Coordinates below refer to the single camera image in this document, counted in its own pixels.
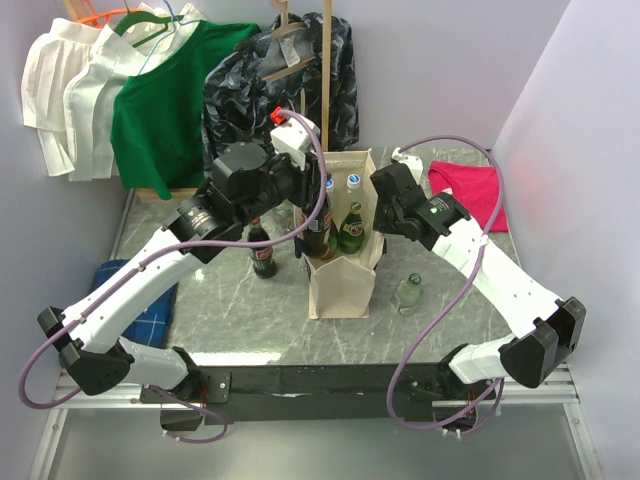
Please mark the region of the green Perrier bottle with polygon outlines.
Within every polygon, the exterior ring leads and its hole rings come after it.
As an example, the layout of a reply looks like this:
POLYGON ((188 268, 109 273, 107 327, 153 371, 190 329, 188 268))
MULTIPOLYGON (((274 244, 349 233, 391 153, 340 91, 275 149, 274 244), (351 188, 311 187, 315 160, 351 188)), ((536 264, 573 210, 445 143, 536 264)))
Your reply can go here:
POLYGON ((322 256, 322 260, 329 261, 333 259, 336 255, 338 248, 339 248, 339 233, 336 225, 332 223, 328 232, 327 250, 325 254, 322 256))
POLYGON ((348 214, 341 223, 339 229, 339 248, 343 254, 356 254, 364 244, 365 229, 362 209, 363 207, 360 202, 352 202, 348 214))

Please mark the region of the cream canvas tote bag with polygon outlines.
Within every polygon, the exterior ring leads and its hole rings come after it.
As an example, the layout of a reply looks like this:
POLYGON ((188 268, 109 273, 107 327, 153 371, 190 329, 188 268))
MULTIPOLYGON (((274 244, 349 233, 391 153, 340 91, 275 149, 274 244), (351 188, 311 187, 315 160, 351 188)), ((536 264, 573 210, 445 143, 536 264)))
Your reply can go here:
POLYGON ((373 230, 377 193, 370 180, 376 165, 369 150, 327 152, 325 160, 335 190, 329 194, 334 223, 339 226, 352 202, 362 204, 365 240, 356 254, 337 251, 333 259, 323 261, 303 255, 309 277, 309 317, 366 318, 369 316, 375 282, 375 267, 384 250, 384 235, 373 230), (361 188, 347 192, 346 181, 351 173, 362 179, 361 188))

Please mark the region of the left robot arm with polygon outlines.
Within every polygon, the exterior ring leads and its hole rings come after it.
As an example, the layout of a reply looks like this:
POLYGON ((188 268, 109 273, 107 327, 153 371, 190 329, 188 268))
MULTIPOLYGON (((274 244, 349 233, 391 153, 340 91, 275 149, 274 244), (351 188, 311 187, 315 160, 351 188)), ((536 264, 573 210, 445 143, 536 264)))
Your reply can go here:
POLYGON ((202 374, 184 349, 141 345, 124 331, 183 277, 226 248, 244 247, 243 230, 252 220, 285 200, 298 207, 318 203, 326 176, 319 146, 275 155, 254 143, 229 146, 211 176, 116 274, 76 304, 39 315, 79 390, 94 396, 129 382, 163 388, 179 402, 193 399, 202 374))

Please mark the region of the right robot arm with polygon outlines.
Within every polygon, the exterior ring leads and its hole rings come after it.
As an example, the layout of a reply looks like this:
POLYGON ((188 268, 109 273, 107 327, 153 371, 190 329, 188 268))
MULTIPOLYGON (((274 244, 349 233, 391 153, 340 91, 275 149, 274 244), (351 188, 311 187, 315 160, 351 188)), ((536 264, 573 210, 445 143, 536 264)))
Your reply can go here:
POLYGON ((460 398, 473 383, 510 377, 534 389, 576 348, 585 306, 542 287, 500 250, 450 194, 427 197, 408 166, 394 162, 371 182, 378 200, 374 228, 420 242, 458 270, 506 321, 509 335, 468 344, 445 361, 441 392, 460 398))

